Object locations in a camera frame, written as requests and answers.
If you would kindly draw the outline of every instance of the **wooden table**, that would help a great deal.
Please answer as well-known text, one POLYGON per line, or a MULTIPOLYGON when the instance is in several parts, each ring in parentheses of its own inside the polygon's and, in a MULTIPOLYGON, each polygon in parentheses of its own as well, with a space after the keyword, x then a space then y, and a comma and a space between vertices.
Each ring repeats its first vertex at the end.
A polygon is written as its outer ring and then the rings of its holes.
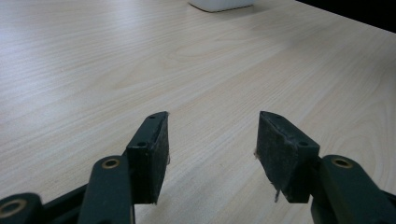
POLYGON ((312 223, 253 155, 272 111, 396 193, 396 35, 290 0, 0 2, 0 198, 48 202, 169 111, 171 164, 138 223, 312 223))

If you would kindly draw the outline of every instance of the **white object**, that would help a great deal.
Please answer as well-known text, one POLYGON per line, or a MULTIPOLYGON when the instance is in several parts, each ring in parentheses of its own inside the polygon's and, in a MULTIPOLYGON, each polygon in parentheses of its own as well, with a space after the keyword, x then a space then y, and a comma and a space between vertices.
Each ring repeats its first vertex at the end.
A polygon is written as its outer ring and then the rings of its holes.
POLYGON ((190 4, 203 11, 215 12, 253 5, 254 0, 190 0, 190 4))

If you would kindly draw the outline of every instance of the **table surface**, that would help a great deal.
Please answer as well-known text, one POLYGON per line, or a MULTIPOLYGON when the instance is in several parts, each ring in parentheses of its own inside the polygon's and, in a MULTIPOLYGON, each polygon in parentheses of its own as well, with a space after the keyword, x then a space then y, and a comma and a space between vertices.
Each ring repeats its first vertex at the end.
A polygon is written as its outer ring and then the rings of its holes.
POLYGON ((259 112, 396 193, 396 35, 291 0, 0 2, 0 198, 87 183, 169 111, 171 163, 138 223, 312 223, 253 152, 259 112))

